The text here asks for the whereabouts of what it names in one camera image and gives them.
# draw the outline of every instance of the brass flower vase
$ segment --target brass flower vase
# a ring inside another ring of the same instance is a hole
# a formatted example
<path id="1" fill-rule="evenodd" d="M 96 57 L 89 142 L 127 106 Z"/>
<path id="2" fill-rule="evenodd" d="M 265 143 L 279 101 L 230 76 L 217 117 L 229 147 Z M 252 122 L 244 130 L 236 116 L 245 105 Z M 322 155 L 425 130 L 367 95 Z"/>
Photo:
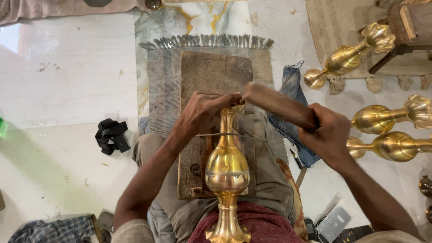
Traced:
<path id="1" fill-rule="evenodd" d="M 245 105 L 223 108 L 220 111 L 220 133 L 233 133 L 234 117 L 243 111 Z M 208 188 L 218 197 L 219 219 L 206 238 L 212 243 L 241 243 L 251 240 L 251 233 L 240 226 L 237 220 L 238 196 L 248 187 L 250 172 L 245 156 L 237 148 L 232 135 L 221 135 L 219 143 L 210 154 L 205 181 Z"/>
<path id="2" fill-rule="evenodd" d="M 403 108 L 390 110 L 381 105 L 371 105 L 359 110 L 351 124 L 359 131 L 384 134 L 397 122 L 412 122 L 417 129 L 432 128 L 432 102 L 421 95 L 413 95 Z"/>
<path id="3" fill-rule="evenodd" d="M 325 85 L 327 75 L 340 76 L 352 72 L 360 66 L 362 57 L 368 52 L 389 52 L 394 48 L 395 36 L 390 33 L 388 25 L 372 23 L 362 31 L 362 36 L 365 38 L 356 46 L 336 48 L 327 58 L 324 70 L 307 70 L 304 76 L 306 85 L 319 90 Z"/>
<path id="4" fill-rule="evenodd" d="M 414 139 L 404 132 L 391 131 L 376 137 L 370 144 L 349 137 L 346 147 L 354 159 L 363 157 L 366 151 L 373 151 L 386 160 L 407 162 L 418 153 L 432 153 L 432 138 Z"/>

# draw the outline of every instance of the wooden stool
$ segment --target wooden stool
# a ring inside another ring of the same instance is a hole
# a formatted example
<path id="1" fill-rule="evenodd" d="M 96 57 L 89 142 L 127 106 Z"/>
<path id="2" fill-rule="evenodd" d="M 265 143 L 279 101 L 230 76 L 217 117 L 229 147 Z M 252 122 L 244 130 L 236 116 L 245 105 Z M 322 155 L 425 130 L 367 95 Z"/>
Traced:
<path id="1" fill-rule="evenodd" d="M 394 48 L 369 69 L 375 74 L 381 67 L 398 55 L 413 50 L 432 50 L 432 2 L 398 3 L 388 13 L 388 26 L 396 36 Z"/>

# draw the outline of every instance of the wooden board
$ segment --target wooden board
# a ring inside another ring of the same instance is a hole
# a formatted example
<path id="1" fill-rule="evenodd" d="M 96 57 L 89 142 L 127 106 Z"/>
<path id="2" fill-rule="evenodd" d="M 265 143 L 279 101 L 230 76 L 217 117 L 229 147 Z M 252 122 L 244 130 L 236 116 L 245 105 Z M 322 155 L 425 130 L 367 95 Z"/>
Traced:
<path id="1" fill-rule="evenodd" d="M 195 90 L 208 90 L 220 94 L 243 92 L 245 85 L 253 80 L 252 63 L 249 58 L 203 52 L 181 52 L 181 110 Z M 248 103 L 246 111 L 253 111 Z M 240 134 L 254 134 L 254 116 L 241 113 L 233 126 Z M 219 133 L 206 131 L 205 134 Z M 219 136 L 195 137 L 180 153 L 178 160 L 177 198 L 179 200 L 206 198 L 214 194 L 206 187 L 204 171 L 210 153 Z M 251 172 L 248 194 L 255 194 L 256 166 L 254 141 L 239 138 L 240 151 L 245 155 Z"/>
<path id="2" fill-rule="evenodd" d="M 410 39 L 403 25 L 400 10 L 406 7 L 416 37 Z M 432 2 L 430 3 L 398 3 L 388 11 L 388 25 L 396 39 L 395 46 L 406 45 L 413 50 L 432 49 Z"/>

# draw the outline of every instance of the blue denim cloth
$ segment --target blue denim cloth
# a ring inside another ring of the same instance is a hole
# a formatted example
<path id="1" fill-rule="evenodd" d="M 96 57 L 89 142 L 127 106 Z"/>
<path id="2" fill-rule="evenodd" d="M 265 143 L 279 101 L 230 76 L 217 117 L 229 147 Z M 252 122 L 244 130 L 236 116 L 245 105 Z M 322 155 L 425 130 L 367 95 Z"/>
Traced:
<path id="1" fill-rule="evenodd" d="M 300 67 L 303 63 L 304 61 L 300 61 L 294 65 L 285 66 L 283 69 L 282 88 L 280 91 L 284 95 L 289 96 L 290 98 L 293 98 L 301 104 L 307 106 L 308 102 L 306 101 L 306 97 L 303 94 L 302 88 L 300 87 Z M 299 149 L 300 160 L 307 168 L 310 168 L 315 162 L 321 159 L 306 145 L 300 142 L 297 126 L 286 122 L 271 113 L 269 113 L 269 122 L 280 134 L 288 138 L 297 146 Z"/>
<path id="2" fill-rule="evenodd" d="M 17 230 L 8 243 L 91 243 L 95 234 L 91 215 L 45 223 L 32 221 Z"/>

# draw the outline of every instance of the black strap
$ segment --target black strap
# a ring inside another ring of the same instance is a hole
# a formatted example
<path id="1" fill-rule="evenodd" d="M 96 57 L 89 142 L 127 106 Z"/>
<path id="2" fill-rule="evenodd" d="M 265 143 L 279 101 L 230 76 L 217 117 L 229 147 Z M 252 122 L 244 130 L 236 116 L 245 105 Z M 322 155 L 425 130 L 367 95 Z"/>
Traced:
<path id="1" fill-rule="evenodd" d="M 125 152 L 130 149 L 123 133 L 127 131 L 126 122 L 118 123 L 108 118 L 98 124 L 99 131 L 95 138 L 99 147 L 102 148 L 102 153 L 111 155 L 114 150 L 119 149 L 120 152 Z"/>

